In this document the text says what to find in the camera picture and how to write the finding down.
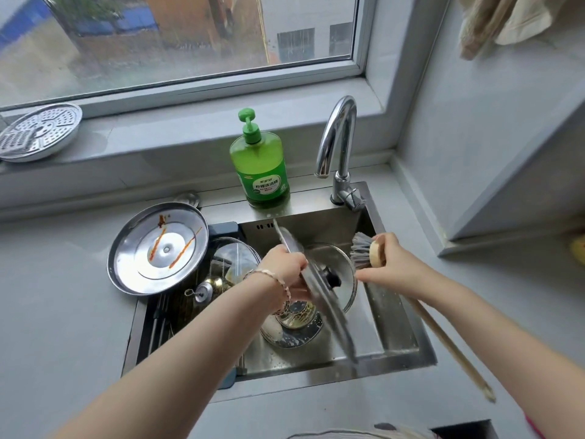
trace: person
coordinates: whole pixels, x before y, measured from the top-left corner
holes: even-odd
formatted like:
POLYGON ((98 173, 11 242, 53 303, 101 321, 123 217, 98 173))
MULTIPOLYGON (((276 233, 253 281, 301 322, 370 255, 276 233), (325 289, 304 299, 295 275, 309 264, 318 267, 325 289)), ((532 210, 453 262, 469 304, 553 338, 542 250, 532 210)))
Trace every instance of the person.
MULTIPOLYGON (((357 271, 440 311, 547 439, 585 438, 585 370, 557 354, 469 288, 385 239, 386 266, 357 271)), ((186 438, 224 376, 266 317, 308 300, 301 253, 282 245, 252 273, 214 300, 172 339, 67 422, 56 439, 186 438)))

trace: window glass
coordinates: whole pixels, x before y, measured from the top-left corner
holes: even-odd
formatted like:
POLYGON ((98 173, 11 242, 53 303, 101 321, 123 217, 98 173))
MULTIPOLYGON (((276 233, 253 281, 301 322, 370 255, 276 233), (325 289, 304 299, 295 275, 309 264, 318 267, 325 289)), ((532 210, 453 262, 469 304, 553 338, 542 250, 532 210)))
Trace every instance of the window glass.
POLYGON ((0 108, 351 58, 355 5, 0 0, 0 108))

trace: green pump dispenser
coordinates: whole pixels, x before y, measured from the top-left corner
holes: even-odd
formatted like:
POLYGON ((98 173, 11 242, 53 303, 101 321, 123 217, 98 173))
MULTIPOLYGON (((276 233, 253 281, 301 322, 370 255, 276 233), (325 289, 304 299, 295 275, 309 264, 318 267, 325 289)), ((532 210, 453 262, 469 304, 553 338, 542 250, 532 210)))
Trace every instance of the green pump dispenser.
POLYGON ((238 113, 245 122, 243 135, 229 148, 246 199, 255 208, 272 208, 289 198, 289 181, 284 164, 282 140, 272 132, 260 131, 252 122, 256 113, 244 108, 238 113))

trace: chrome faucet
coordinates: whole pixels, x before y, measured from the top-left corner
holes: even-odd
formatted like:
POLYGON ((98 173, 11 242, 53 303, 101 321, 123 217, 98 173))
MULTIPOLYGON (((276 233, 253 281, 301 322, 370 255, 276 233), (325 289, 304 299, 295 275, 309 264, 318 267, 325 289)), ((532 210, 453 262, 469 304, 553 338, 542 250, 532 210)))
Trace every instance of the chrome faucet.
POLYGON ((327 178, 331 169, 333 152, 341 143, 339 170, 333 177, 331 201, 336 205, 345 205, 354 212, 360 211, 366 203, 357 188, 352 188, 349 175, 349 155, 352 152, 353 132, 356 128, 357 105, 351 95, 346 95, 337 102, 327 121, 319 152, 315 176, 327 178))

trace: white countertop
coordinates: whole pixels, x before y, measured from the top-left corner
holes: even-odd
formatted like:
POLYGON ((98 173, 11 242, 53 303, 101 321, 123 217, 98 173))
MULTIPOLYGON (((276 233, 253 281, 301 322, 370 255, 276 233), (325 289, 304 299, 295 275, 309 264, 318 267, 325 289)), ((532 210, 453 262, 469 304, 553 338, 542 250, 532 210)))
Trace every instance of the white countertop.
MULTIPOLYGON (((431 266, 470 286, 563 354, 585 366, 585 268, 565 237, 436 258, 387 166, 354 169, 367 181, 387 230, 431 266)), ((307 176, 293 190, 321 187, 307 176)), ((241 198, 207 192, 204 203, 241 198)), ((3 225, 0 229, 0 437, 40 437, 119 378, 135 299, 106 275, 109 245, 150 202, 3 225)), ((192 437, 284 438, 328 428, 371 429, 391 422, 433 428, 491 419, 501 438, 534 438, 512 398, 441 316, 443 328, 486 376, 492 405, 429 334, 438 365, 424 369, 210 404, 192 437)))

